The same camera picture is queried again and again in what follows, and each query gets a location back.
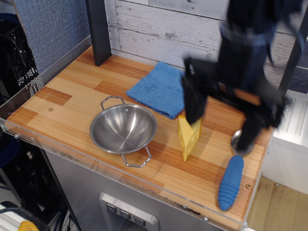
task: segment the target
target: screw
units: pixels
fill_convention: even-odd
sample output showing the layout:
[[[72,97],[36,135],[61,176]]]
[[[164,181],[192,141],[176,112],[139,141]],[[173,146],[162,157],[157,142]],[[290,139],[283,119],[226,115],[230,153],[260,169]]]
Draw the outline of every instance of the screw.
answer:
[[[252,189],[252,185],[251,184],[246,184],[246,188],[247,189]]]

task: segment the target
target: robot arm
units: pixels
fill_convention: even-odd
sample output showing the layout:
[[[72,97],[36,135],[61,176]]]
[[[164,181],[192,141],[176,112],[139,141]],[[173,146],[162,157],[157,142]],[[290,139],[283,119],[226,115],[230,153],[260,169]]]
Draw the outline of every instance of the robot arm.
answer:
[[[301,5],[302,0],[230,0],[227,21],[220,28],[218,61],[184,59],[182,86],[190,124],[203,115],[210,95],[245,113],[238,151],[246,150],[263,128],[278,127],[289,100],[267,81],[263,66],[267,56],[271,60],[270,45],[277,23],[282,20],[290,26],[289,15],[300,11]],[[234,89],[257,95],[261,104],[237,98]]]

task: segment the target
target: control panel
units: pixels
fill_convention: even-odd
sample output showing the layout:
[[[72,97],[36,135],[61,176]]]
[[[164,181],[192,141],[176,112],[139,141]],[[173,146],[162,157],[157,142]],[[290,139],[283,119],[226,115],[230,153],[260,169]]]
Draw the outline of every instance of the control panel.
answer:
[[[129,220],[148,231],[159,231],[158,219],[154,215],[105,192],[100,193],[100,205],[105,219],[110,223],[113,222],[111,214],[117,214],[123,219]]]

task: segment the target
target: black crate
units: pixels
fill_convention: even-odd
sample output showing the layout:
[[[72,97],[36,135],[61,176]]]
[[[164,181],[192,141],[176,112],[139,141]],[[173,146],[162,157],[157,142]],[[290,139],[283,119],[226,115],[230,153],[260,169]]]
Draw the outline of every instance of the black crate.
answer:
[[[6,38],[2,37],[2,43],[6,46],[6,57],[20,90],[38,76],[35,61],[21,26],[16,26],[4,35]]]

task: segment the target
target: metal bowl handle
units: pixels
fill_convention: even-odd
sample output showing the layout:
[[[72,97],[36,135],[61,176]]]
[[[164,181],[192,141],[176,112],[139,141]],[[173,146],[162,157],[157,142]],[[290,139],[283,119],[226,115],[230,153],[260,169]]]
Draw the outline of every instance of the metal bowl handle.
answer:
[[[149,151],[149,149],[148,149],[147,146],[145,146],[145,149],[146,149],[146,151],[148,152],[149,158],[148,158],[146,161],[144,161],[142,165],[130,165],[130,164],[128,164],[128,162],[127,162],[127,160],[126,160],[124,154],[121,154],[121,156],[123,157],[123,160],[124,160],[126,166],[127,166],[127,167],[143,167],[143,166],[145,166],[145,164],[152,158],[152,156],[151,156],[151,154],[150,154],[150,151]]]
[[[121,99],[123,104],[125,104],[123,98],[121,96],[108,96],[106,99],[104,99],[102,102],[101,102],[101,106],[102,106],[102,110],[105,110],[104,106],[103,106],[103,103],[106,102],[108,99],[110,98],[117,98],[117,99]]]

